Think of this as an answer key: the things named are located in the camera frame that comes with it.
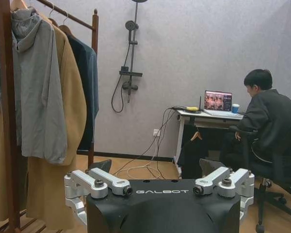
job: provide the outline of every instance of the screw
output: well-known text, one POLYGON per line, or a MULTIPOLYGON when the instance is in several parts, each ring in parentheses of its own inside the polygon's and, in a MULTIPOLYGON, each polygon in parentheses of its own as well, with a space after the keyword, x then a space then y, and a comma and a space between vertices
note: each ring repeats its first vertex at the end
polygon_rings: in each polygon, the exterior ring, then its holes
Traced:
POLYGON ((224 186, 231 186, 232 185, 231 179, 223 179, 222 180, 222 185, 224 185, 224 186))
POLYGON ((196 186, 193 188, 193 193, 195 193, 195 195, 197 196, 201 196, 204 193, 204 188, 200 185, 196 186))
POLYGON ((130 196, 132 194, 132 187, 130 186, 126 186, 124 189, 123 189, 123 194, 124 196, 130 196))
POLYGON ((95 180, 94 185, 96 188, 100 188, 103 186, 103 181, 102 180, 95 180))

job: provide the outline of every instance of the hood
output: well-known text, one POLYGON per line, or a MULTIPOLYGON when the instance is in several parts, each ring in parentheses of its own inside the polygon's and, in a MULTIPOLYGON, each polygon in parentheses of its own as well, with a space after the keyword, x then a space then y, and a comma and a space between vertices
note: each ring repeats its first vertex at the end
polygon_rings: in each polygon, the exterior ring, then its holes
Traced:
POLYGON ((16 10, 11 17, 13 46, 17 52, 24 52, 34 44, 42 18, 33 7, 16 10))

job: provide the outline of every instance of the power outlet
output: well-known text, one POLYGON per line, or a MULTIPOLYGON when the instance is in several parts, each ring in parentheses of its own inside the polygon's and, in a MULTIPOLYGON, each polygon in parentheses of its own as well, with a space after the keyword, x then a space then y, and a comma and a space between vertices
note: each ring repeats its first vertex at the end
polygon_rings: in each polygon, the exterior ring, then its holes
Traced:
POLYGON ((158 129, 154 129, 154 131, 153 131, 153 136, 154 136, 154 137, 159 137, 160 135, 161 135, 161 131, 158 130, 158 129))

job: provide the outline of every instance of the black hair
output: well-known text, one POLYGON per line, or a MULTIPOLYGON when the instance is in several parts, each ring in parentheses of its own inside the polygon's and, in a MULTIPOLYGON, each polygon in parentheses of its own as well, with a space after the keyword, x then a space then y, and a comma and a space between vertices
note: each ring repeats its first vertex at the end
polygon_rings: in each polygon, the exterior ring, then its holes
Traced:
POLYGON ((245 77, 243 84, 245 86, 253 87, 257 85, 262 90, 269 90, 273 86, 273 78, 272 74, 267 69, 255 69, 252 70, 247 76, 245 77))

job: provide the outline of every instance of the cup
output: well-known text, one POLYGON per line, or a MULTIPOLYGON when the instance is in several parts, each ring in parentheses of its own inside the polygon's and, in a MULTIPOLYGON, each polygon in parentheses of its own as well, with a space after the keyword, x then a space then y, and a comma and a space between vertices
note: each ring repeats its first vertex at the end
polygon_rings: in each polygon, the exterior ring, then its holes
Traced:
POLYGON ((235 103, 232 105, 232 113, 238 113, 239 104, 235 103))

